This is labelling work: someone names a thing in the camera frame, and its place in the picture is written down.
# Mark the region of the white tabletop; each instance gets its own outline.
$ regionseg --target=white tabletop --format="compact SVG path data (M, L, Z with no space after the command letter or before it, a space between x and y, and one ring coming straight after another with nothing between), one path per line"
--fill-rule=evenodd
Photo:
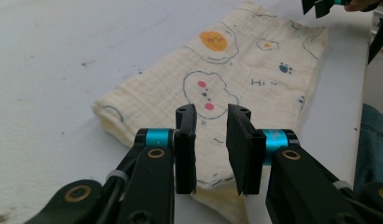
M372 13L333 7L316 20L313 10L303 15L300 0L254 2L280 18L329 27L299 138L331 172L352 183ZM0 0L0 220L24 222L70 182L104 183L127 148L103 131L92 102L239 3ZM264 197L253 198L259 204L255 213L260 223L269 223ZM226 221L183 195L176 197L175 222Z

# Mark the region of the denim fabric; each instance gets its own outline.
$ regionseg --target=denim fabric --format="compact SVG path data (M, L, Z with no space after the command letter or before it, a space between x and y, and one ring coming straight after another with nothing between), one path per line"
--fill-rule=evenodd
M354 191L369 182L383 183L383 114L363 105Z

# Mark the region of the muslin cloth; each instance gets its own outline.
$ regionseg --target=muslin cloth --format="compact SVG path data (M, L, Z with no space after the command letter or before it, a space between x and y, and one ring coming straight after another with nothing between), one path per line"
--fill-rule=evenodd
M251 110L256 128L297 133L327 39L323 27L284 21L244 2L92 109L108 133L131 147L140 128L175 128L175 110L195 104L198 189L192 197L232 223L247 223L225 146L227 105Z

